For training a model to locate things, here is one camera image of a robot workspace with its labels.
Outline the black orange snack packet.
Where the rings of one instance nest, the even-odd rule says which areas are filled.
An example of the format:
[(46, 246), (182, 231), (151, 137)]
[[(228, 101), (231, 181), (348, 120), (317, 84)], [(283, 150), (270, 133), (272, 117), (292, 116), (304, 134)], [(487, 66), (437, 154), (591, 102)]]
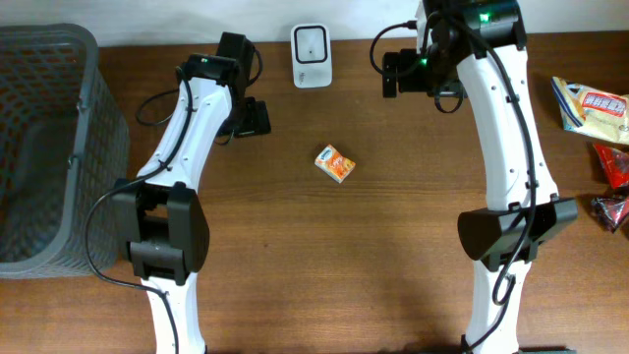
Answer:
[(612, 233), (628, 218), (628, 198), (625, 196), (596, 197), (592, 207), (598, 220)]

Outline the small orange box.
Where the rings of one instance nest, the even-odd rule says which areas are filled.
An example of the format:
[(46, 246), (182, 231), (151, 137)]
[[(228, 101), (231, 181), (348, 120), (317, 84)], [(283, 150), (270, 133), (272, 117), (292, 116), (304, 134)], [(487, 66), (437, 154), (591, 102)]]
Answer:
[(332, 145), (327, 145), (319, 153), (314, 165), (338, 183), (342, 183), (356, 167), (353, 160), (343, 156)]

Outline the cream yellow chip bag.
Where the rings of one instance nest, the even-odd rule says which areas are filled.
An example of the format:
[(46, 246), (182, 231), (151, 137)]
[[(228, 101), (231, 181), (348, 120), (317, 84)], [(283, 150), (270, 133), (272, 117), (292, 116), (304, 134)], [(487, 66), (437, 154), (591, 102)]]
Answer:
[(628, 145), (628, 96), (553, 77), (565, 131)]

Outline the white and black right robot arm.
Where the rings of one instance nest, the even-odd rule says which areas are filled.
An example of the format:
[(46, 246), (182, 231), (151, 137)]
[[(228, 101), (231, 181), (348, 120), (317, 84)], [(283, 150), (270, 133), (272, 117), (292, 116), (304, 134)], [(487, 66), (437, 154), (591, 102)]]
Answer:
[(486, 206), (457, 220), (474, 269), (463, 353), (518, 353), (522, 291), (540, 247), (577, 218), (543, 156), (528, 87), (527, 35), (515, 1), (423, 1), (405, 28), (413, 49), (372, 59), (382, 93), (469, 101), (481, 144)]

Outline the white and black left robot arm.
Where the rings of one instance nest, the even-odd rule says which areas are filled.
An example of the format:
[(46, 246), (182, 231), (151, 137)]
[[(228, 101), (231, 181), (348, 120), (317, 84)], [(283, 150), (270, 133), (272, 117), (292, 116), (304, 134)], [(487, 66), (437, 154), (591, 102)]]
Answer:
[(178, 101), (164, 134), (133, 181), (112, 197), (119, 249), (146, 293), (159, 353), (204, 353), (198, 275), (210, 231), (200, 177), (216, 138), (270, 133), (262, 101), (246, 94), (262, 60), (242, 34), (225, 32), (213, 55), (193, 54), (177, 69)]

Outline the red snack bag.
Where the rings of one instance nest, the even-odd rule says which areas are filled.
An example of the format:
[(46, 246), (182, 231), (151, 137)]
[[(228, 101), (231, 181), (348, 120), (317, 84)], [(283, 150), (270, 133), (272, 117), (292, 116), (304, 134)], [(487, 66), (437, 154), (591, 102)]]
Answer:
[(628, 153), (615, 147), (593, 144), (601, 167), (612, 189), (628, 186)]

